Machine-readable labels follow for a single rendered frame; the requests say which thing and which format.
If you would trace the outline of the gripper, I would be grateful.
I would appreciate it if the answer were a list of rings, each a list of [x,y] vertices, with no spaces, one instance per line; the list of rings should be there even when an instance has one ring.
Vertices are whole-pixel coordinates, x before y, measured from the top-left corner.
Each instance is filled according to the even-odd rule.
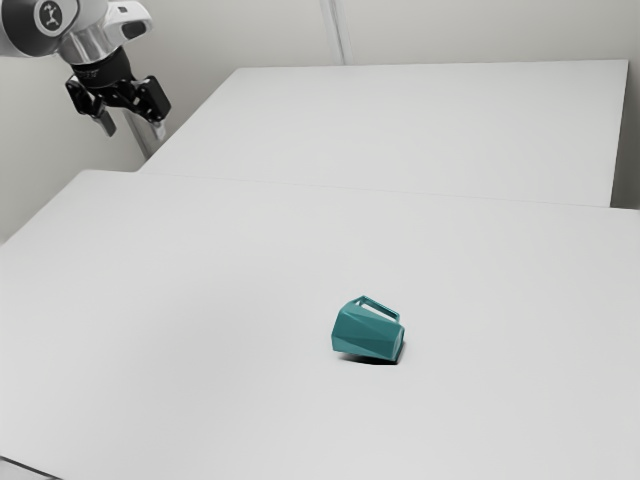
[[[117,127],[104,103],[125,107],[150,125],[157,140],[165,139],[171,102],[155,76],[136,80],[123,47],[98,62],[71,68],[74,75],[65,88],[76,111],[89,116],[108,137],[114,136]]]

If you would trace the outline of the teal faceted mug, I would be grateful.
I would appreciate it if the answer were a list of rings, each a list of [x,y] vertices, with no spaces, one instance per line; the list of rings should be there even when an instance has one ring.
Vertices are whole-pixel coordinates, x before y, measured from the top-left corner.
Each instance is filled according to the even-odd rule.
[[[336,352],[396,362],[404,334],[398,312],[362,295],[339,310],[330,338]]]

